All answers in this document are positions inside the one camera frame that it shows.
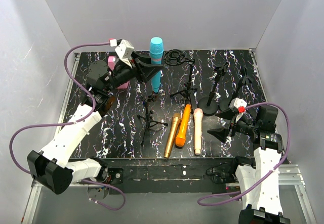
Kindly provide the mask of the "blue microphone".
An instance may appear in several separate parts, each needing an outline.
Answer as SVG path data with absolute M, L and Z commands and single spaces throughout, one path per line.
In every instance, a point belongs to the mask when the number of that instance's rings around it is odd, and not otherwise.
M 149 54 L 151 57 L 152 64 L 161 64 L 161 60 L 164 53 L 164 43 L 162 38 L 153 37 L 150 41 Z M 151 86 L 154 93 L 158 93 L 160 87 L 160 73 L 161 70 L 157 72 L 157 74 L 151 80 Z

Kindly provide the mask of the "black tripod shock-mount stand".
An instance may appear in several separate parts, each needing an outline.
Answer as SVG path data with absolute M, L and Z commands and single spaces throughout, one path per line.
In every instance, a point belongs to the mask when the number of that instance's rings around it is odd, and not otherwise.
M 191 100 L 191 94 L 196 93 L 198 88 L 192 87 L 192 76 L 193 76 L 193 69 L 195 66 L 195 59 L 187 57 L 185 53 L 179 49 L 172 49 L 165 52 L 163 56 L 164 63 L 171 67 L 180 66 L 183 63 L 187 63 L 189 66 L 189 73 L 188 73 L 188 79 L 184 83 L 184 89 L 170 94 L 170 98 L 177 95 L 181 95 L 185 99 L 185 103 L 189 104 L 191 106 L 191 114 L 193 114 L 193 105 Z

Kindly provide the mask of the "orange microphone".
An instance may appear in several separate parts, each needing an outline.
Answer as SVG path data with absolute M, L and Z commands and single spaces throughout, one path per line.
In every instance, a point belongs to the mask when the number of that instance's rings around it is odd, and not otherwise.
M 186 134 L 187 134 L 188 123 L 190 119 L 190 114 L 191 114 L 191 105 L 186 104 L 183 111 L 182 121 L 179 127 L 179 131 L 175 138 L 175 145 L 179 148 L 184 147 L 186 143 Z

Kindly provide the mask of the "gold microphone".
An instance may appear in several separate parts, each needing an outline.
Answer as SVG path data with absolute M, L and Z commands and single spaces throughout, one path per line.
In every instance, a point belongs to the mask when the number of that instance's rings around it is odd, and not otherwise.
M 174 140 L 175 140 L 175 136 L 176 136 L 176 133 L 177 133 L 177 130 L 178 130 L 178 126 L 181 123 L 181 120 L 182 120 L 181 114 L 180 113 L 174 113 L 174 115 L 172 117 L 172 124 L 171 124 L 171 128 L 170 128 L 166 148 L 165 148 L 165 151 L 164 151 L 164 158 L 170 158 L 172 148 L 173 148 L 173 144 L 174 144 Z

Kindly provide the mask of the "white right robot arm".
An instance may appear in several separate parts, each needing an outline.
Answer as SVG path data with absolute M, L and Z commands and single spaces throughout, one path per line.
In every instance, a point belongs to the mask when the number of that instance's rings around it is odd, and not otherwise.
M 209 129 L 208 133 L 224 142 L 237 131 L 250 137 L 254 144 L 254 158 L 236 156 L 229 175 L 238 180 L 242 199 L 239 223 L 290 223 L 284 217 L 279 196 L 279 166 L 285 160 L 283 142 L 275 132 L 278 108 L 261 103 L 256 119 L 247 121 L 243 106 L 233 109 L 229 124 Z

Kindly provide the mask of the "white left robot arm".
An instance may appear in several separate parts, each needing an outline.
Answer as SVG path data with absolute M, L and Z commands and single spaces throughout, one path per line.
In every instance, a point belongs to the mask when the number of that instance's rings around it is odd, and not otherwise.
M 117 59 L 111 69 L 102 60 L 89 65 L 85 96 L 75 113 L 57 135 L 39 152 L 27 156 L 30 173 L 34 180 L 55 194 L 63 193 L 71 183 L 93 179 L 103 183 L 108 178 L 108 166 L 98 158 L 69 162 L 70 156 L 91 128 L 107 114 L 115 100 L 109 92 L 136 78 L 139 83 L 150 81 L 163 69 L 161 64 L 152 64 L 149 56 L 133 52 L 130 65 Z

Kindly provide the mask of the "black round-base stand right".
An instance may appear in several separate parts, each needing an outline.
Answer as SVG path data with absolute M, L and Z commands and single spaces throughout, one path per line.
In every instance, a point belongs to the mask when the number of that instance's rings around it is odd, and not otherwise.
M 230 102 L 233 99 L 237 98 L 240 89 L 244 85 L 251 84 L 254 81 L 253 75 L 248 71 L 246 66 L 243 66 L 241 68 L 240 74 L 241 74 L 242 78 L 239 80 L 238 85 L 236 86 L 236 89 L 235 89 L 234 93 L 232 94 L 232 96 L 229 98 L 220 100 L 219 105 L 218 105 L 218 109 L 220 110 L 220 112 L 229 108 Z

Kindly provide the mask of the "black round-base stand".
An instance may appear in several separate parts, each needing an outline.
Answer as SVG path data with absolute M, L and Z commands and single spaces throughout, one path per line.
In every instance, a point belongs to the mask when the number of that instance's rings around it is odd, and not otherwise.
M 230 102 L 233 99 L 237 98 L 240 89 L 244 85 L 251 84 L 254 81 L 253 75 L 248 71 L 246 66 L 243 66 L 241 68 L 240 74 L 241 74 L 242 78 L 239 80 L 238 85 L 236 86 L 236 89 L 235 89 L 234 93 L 232 94 L 232 96 L 229 98 L 220 100 L 219 105 L 218 105 L 218 109 L 220 110 L 220 112 L 229 108 Z
M 198 108 L 202 109 L 203 115 L 205 116 L 212 116 L 215 115 L 218 110 L 218 104 L 214 100 L 215 94 L 216 94 L 216 87 L 218 85 L 218 82 L 220 81 L 221 77 L 223 77 L 228 68 L 229 63 L 226 62 L 222 66 L 215 67 L 214 71 L 216 72 L 216 76 L 214 78 L 214 84 L 213 87 L 209 93 L 208 97 L 203 97 L 198 101 Z

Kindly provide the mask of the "black round-base stand left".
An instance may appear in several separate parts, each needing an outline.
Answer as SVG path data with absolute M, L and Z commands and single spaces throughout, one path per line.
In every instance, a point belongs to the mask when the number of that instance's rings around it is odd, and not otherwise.
M 214 78 L 214 84 L 213 87 L 209 93 L 208 97 L 203 97 L 198 101 L 198 108 L 202 109 L 203 115 L 205 116 L 212 116 L 215 115 L 218 110 L 218 104 L 214 100 L 215 94 L 216 94 L 216 87 L 218 85 L 218 82 L 220 81 L 221 77 L 223 77 L 228 68 L 229 63 L 226 62 L 222 66 L 215 67 L 214 71 L 216 72 L 216 76 Z

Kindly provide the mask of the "pink metronome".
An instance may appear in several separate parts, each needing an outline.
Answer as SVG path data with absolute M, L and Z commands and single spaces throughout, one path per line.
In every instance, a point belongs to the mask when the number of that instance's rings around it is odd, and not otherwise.
M 114 70 L 116 63 L 117 63 L 117 57 L 116 56 L 109 56 L 108 57 L 108 67 L 111 70 Z M 129 82 L 126 82 L 126 83 L 122 84 L 121 86 L 119 86 L 118 89 L 127 89 L 128 86 L 129 86 Z

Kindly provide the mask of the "cream pink microphone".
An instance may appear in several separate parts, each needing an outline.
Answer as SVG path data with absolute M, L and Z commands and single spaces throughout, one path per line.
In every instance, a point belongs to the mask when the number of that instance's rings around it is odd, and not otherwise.
M 201 132 L 203 111 L 201 108 L 196 108 L 193 114 L 194 117 L 194 154 L 196 156 L 201 154 Z

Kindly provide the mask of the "black front mounting rail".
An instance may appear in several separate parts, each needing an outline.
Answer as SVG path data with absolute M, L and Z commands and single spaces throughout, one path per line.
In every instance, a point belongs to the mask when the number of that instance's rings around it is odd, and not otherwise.
M 226 193 L 239 191 L 228 175 L 229 158 L 106 158 L 109 184 L 124 193 Z

